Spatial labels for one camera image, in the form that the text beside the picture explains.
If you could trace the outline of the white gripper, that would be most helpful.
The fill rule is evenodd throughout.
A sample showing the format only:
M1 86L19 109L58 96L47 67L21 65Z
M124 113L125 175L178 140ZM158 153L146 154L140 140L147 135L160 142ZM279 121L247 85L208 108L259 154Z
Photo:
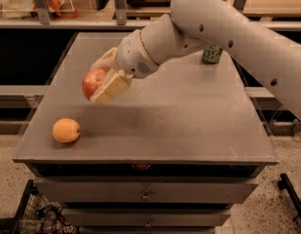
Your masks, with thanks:
M128 90L132 78L144 79L157 72L159 67L146 52L141 31L135 30L121 41L118 48L111 48L91 66L91 69L100 68L108 72L90 101L106 103Z

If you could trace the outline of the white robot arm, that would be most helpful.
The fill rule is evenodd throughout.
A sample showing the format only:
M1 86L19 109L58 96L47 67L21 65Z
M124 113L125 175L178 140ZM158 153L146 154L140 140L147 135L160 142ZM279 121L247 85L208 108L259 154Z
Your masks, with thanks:
M125 37L94 64L107 71L91 101L107 102L173 58L215 44L301 121L301 45L253 22L227 0L171 0L170 13Z

